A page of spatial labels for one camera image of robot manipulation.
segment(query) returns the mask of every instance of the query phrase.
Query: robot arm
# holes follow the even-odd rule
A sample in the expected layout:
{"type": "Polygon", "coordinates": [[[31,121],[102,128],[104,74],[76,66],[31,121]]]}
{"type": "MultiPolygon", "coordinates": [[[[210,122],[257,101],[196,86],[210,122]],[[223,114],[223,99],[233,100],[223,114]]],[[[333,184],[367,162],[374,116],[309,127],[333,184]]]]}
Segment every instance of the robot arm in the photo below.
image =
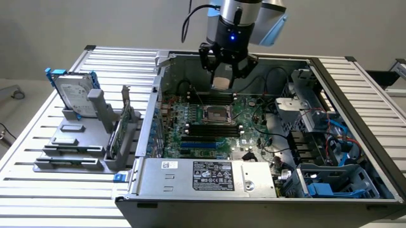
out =
{"type": "Polygon", "coordinates": [[[221,11],[210,9],[207,43],[199,47],[202,67],[211,73],[221,63],[231,65],[233,77],[246,78],[258,64],[258,57],[249,53],[249,44],[271,46],[283,28],[286,7],[282,0],[211,0],[221,6],[221,11]],[[247,60],[241,69],[239,63],[247,60]]]}

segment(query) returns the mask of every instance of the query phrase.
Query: gray wall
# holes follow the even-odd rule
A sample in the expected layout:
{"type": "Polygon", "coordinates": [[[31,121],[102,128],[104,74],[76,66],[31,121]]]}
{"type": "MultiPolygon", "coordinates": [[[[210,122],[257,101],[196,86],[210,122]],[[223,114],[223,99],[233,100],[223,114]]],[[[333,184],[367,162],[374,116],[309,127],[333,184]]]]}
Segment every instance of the gray wall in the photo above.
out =
{"type": "MultiPolygon", "coordinates": [[[[406,57],[405,0],[285,3],[290,19],[277,45],[253,52],[354,56],[369,69],[406,57]]],[[[188,0],[0,0],[0,77],[44,79],[43,69],[70,68],[87,44],[196,49],[206,11],[182,44],[187,7],[188,0]]]]}

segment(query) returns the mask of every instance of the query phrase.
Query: power supply label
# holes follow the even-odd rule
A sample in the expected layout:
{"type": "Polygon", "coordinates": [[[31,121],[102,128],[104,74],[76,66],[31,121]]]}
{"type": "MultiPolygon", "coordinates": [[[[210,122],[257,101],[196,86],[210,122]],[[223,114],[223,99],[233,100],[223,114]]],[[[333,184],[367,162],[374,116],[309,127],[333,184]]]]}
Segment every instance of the power supply label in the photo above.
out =
{"type": "Polygon", "coordinates": [[[234,191],[231,162],[194,161],[192,188],[196,191],[234,191]]]}

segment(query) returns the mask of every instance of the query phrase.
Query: blue pcie slot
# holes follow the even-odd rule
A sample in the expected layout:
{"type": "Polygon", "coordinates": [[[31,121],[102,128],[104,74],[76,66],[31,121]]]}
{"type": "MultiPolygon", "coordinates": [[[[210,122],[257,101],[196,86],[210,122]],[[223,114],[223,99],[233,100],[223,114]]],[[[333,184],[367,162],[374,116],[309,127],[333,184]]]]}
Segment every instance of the blue pcie slot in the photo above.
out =
{"type": "Polygon", "coordinates": [[[215,143],[190,143],[190,142],[183,142],[180,144],[182,148],[206,148],[206,149],[215,149],[217,144],[215,143]]]}

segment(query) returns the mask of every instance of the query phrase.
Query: aluminum workbench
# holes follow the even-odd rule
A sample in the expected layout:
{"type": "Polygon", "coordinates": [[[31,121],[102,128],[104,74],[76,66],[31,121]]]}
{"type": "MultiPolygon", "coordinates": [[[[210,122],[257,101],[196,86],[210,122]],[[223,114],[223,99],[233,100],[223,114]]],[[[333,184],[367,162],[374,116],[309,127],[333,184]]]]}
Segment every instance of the aluminum workbench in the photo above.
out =
{"type": "MultiPolygon", "coordinates": [[[[114,109],[123,107],[122,85],[131,86],[131,104],[144,115],[158,51],[99,46],[91,49],[84,50],[70,71],[96,71],[114,109]]],[[[406,173],[405,112],[357,62],[343,57],[318,58],[395,165],[406,173]]],[[[114,175],[32,171],[34,161],[63,120],[62,109],[63,102],[54,91],[0,161],[0,227],[127,228],[130,224],[111,200],[112,191],[126,191],[127,184],[114,186],[114,175]]],[[[406,217],[379,220],[365,227],[397,228],[405,227],[403,223],[406,217]]]]}

